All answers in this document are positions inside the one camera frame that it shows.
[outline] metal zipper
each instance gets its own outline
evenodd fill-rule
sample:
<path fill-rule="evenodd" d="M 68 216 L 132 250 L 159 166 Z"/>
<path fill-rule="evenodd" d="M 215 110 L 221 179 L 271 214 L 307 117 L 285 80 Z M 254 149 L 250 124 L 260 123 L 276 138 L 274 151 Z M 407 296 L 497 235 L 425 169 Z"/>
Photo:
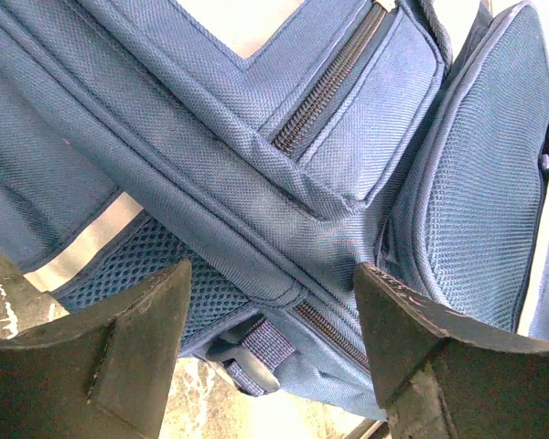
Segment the metal zipper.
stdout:
<path fill-rule="evenodd" d="M 342 336 L 340 332 L 332 326 L 329 321 L 326 320 L 326 318 L 322 316 L 313 306 L 307 302 L 301 302 L 299 305 L 295 306 L 295 310 L 329 341 L 336 345 L 337 348 L 342 350 L 365 369 L 369 368 L 366 354 L 361 352 L 344 336 Z"/>
<path fill-rule="evenodd" d="M 299 108 L 273 139 L 273 146 L 291 155 L 309 128 L 326 109 L 341 84 L 348 78 L 358 59 L 370 44 L 384 18 L 394 9 L 393 0 L 376 0 L 346 45 L 326 68 Z"/>

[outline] zipper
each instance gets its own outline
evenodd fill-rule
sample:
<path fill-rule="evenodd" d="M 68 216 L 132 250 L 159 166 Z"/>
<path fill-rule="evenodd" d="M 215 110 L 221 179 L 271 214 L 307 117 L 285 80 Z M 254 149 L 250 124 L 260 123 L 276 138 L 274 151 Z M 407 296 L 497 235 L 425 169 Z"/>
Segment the zipper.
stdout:
<path fill-rule="evenodd" d="M 313 306 L 307 302 L 301 302 L 294 308 L 298 314 L 331 341 L 339 350 L 360 364 L 365 369 L 369 368 L 366 354 L 350 343 L 340 332 L 332 326 Z"/>
<path fill-rule="evenodd" d="M 384 18 L 395 8 L 393 0 L 376 0 L 370 12 L 358 25 L 348 42 L 325 69 L 299 108 L 273 139 L 272 145 L 290 156 L 316 119 L 328 106 L 341 85 L 349 77 L 354 66 L 376 35 Z"/>

